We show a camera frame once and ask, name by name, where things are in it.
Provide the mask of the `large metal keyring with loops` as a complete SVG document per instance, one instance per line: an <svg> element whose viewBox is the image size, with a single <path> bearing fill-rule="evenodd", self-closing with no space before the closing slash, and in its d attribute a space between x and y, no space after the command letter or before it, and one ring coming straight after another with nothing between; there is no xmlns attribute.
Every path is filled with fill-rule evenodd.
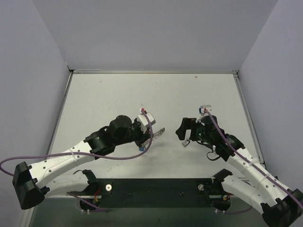
<svg viewBox="0 0 303 227"><path fill-rule="evenodd" d="M161 128L159 129L157 132L153 133L153 138L152 141L156 140L158 137L160 137L163 133L165 132L165 128ZM150 143L151 139L147 139L143 144L142 147L146 148L148 146L148 144Z"/></svg>

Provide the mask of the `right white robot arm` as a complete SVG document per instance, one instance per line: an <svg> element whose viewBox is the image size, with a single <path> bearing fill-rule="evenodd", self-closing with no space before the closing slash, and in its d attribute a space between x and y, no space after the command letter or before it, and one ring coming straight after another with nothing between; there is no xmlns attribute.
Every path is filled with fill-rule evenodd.
<svg viewBox="0 0 303 227"><path fill-rule="evenodd" d="M179 140L185 139L187 131L190 141L199 141L210 148L246 177L249 183L222 169L213 175L212 181L257 210L269 227L289 227L303 214L303 193L274 177L239 139L218 126L215 116L183 118L176 130Z"/></svg>

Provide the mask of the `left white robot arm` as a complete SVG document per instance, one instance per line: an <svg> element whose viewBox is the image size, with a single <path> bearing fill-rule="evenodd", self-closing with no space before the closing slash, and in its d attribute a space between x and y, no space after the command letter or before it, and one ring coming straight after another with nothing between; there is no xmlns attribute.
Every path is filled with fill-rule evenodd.
<svg viewBox="0 0 303 227"><path fill-rule="evenodd" d="M98 131L69 150L33 163L19 163L13 174L13 186L21 209L27 210L40 204L45 198L66 192L93 194L98 183L91 171L64 176L69 170L84 163L95 161L99 156L108 156L116 146L134 142L137 147L151 136L156 123L151 113L142 113L131 120L119 115Z"/></svg>

